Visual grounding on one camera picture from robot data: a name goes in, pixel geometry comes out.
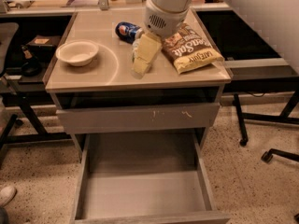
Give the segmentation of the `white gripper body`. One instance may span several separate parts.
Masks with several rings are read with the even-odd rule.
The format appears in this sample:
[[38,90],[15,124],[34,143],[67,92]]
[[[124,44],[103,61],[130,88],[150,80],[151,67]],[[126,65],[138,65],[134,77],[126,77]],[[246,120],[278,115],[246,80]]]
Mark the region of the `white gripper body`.
[[168,38],[178,31],[188,9],[179,0],[147,0],[144,24],[150,32]]

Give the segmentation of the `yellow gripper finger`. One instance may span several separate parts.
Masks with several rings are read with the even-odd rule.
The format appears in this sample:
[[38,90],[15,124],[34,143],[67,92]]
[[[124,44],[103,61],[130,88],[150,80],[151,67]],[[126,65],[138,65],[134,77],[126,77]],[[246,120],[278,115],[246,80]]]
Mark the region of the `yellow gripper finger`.
[[162,49],[162,40],[153,33],[145,33],[140,37],[138,48],[139,62],[132,67],[135,77],[142,78],[151,68],[152,63]]

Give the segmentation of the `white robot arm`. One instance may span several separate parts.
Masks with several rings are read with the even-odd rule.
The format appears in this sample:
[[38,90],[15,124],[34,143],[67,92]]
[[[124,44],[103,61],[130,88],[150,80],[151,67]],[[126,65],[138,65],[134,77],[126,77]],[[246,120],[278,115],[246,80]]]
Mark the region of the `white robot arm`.
[[[299,0],[223,0],[287,64],[299,72]],[[192,0],[146,0],[144,24],[167,38],[186,19]]]

